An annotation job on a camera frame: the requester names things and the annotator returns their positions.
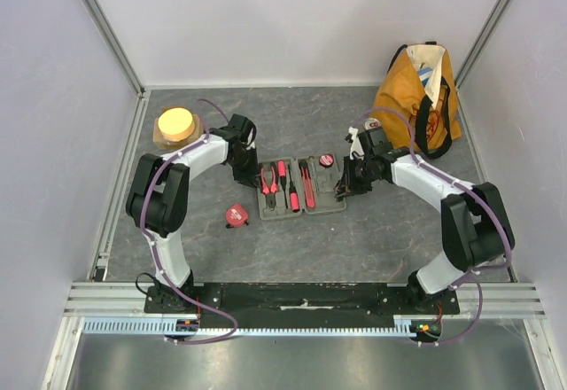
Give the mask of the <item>hex keys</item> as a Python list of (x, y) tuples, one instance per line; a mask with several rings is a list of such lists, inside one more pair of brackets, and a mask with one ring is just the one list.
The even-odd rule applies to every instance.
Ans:
[(341, 177), (335, 185), (336, 199), (342, 199), (348, 192), (348, 182), (344, 177)]

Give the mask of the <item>pink handled screwdriver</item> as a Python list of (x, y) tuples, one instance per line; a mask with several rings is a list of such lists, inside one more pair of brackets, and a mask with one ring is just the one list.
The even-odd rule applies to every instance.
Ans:
[(279, 160), (277, 162), (277, 173), (278, 173), (278, 181), (282, 187), (282, 190), (284, 190), (287, 182), (287, 173), (286, 173), (286, 164), (283, 160)]
[(291, 211), (298, 212), (300, 210), (299, 195), (297, 193), (296, 186), (292, 179), (291, 165), (288, 165), (287, 168), (289, 175), (289, 199), (290, 199)]

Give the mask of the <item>pink utility knife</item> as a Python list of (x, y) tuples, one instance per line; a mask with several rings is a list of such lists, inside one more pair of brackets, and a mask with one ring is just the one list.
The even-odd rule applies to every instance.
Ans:
[(309, 172), (309, 168), (307, 162), (305, 160), (301, 160), (299, 162), (299, 169), (302, 177), (303, 188), (304, 188), (304, 195), (307, 208), (314, 209), (315, 208), (315, 193), (313, 190), (312, 179)]

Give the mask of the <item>pink handled pliers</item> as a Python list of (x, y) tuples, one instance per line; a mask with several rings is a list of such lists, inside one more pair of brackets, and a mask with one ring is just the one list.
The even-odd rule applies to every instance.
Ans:
[(275, 162), (270, 162), (268, 166), (260, 170), (261, 193), (264, 195), (267, 208), (276, 209), (276, 194), (278, 191), (278, 174)]

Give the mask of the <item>grey plastic tool case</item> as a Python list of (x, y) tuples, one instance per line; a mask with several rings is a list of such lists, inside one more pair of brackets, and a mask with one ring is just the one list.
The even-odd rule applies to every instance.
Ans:
[[(261, 162), (259, 165), (259, 188), (257, 190), (258, 194), (258, 207), (260, 218), (263, 221), (275, 221), (283, 219), (291, 219), (299, 217), (302, 214), (307, 215), (324, 215), (338, 213), (346, 209), (346, 201), (343, 199), (336, 199), (335, 196), (335, 185), (339, 178), (341, 177), (341, 171), (338, 166), (338, 160), (335, 155), (335, 163), (330, 168), (323, 168), (318, 160), (319, 155), (304, 155), (299, 157), (288, 157), (281, 158), (277, 160), (268, 160)], [(276, 209), (269, 210), (267, 208), (266, 200), (264, 195), (261, 193), (260, 184), (260, 170), (262, 167), (266, 167), (270, 162), (275, 162), (277, 171), (277, 162), (283, 160), (286, 164), (287, 182), (285, 189), (282, 187), (278, 181), (278, 191), (276, 194)], [(313, 190), (315, 193), (315, 208), (307, 208), (302, 177), (299, 169), (299, 162), (305, 160), (307, 162), (309, 172), (312, 179)], [(296, 186), (297, 193), (299, 195), (300, 210), (298, 212), (291, 211), (290, 199), (289, 199), (289, 175), (287, 166), (291, 165), (292, 179)]]

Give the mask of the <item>pink tape measure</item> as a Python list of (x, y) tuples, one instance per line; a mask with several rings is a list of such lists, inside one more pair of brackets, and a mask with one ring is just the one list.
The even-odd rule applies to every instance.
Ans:
[(229, 207), (225, 214), (226, 228), (234, 229), (249, 225), (249, 214), (240, 203)]

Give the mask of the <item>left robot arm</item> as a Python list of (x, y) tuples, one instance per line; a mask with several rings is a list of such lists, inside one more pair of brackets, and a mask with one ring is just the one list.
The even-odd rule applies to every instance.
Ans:
[(196, 141), (171, 153), (147, 153), (138, 161), (130, 186), (126, 213), (144, 234), (156, 269), (156, 278), (168, 286), (164, 302), (175, 312), (194, 305), (192, 270), (181, 238), (190, 182), (209, 168), (229, 165), (235, 182), (256, 188), (260, 183), (255, 138), (256, 125), (234, 114), (219, 129), (207, 129)]

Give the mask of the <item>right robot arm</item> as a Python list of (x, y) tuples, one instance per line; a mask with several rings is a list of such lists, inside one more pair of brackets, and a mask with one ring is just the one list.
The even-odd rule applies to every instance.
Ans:
[(498, 188), (474, 184), (435, 168), (407, 147), (395, 149), (382, 128), (348, 129), (350, 151), (335, 186), (337, 199), (372, 190), (385, 181), (414, 193), (440, 213), (440, 253), (408, 278), (406, 303), (419, 314), (467, 275), (492, 261), (510, 259), (515, 238)]

